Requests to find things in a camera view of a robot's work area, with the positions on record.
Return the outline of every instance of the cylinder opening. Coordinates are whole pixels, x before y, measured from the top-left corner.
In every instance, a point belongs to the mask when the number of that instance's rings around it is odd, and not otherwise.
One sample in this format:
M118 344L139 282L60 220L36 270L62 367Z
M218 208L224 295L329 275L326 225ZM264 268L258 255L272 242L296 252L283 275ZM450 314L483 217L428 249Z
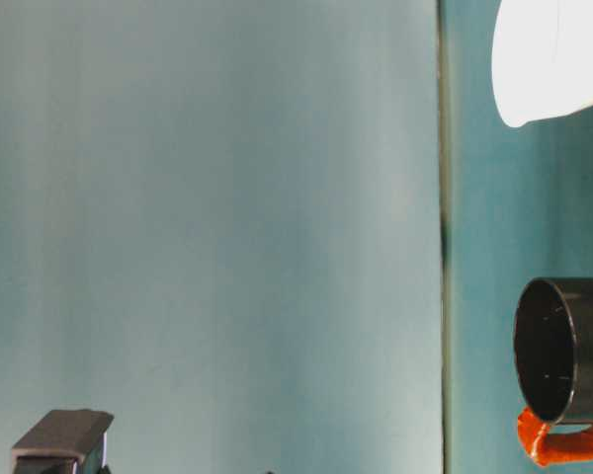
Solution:
M574 342L567 306L548 281L534 280L521 296L514 353L527 404L544 422L559 422L572 398Z

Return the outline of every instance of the teal wall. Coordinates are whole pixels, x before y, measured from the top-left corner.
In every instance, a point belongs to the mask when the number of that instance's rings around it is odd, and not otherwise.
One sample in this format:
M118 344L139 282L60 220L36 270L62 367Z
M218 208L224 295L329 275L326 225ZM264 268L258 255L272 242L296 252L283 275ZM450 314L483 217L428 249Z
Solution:
M516 438L514 310L532 277L593 277L593 109L503 124L490 79L498 6L441 5L451 474L540 472ZM593 473L593 463L548 472Z
M440 472L430 3L0 0L0 473Z

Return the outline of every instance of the black cylinder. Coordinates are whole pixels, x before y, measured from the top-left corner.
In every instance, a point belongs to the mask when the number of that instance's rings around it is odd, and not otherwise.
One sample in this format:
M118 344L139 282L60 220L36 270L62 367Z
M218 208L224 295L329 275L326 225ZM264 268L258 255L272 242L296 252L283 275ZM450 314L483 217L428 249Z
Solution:
M536 278L516 311L521 391L544 422L593 424L593 278Z

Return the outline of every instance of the orange tape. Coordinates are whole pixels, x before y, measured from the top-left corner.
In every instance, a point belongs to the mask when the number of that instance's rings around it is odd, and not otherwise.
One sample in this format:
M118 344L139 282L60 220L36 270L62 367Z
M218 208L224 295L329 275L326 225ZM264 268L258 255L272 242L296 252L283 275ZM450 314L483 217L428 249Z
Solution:
M518 438L525 452L539 466L593 460L593 426L571 434L550 434L529 407L518 417Z

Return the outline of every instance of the wall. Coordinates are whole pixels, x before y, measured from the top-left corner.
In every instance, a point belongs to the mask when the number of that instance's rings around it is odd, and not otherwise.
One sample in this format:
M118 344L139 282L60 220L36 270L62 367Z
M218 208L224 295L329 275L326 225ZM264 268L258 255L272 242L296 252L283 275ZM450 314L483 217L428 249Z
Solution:
M441 466L436 12L0 0L0 473Z
M593 277L593 109L503 124L490 79L498 6L441 5L451 474L540 472L516 438L516 303L532 277Z

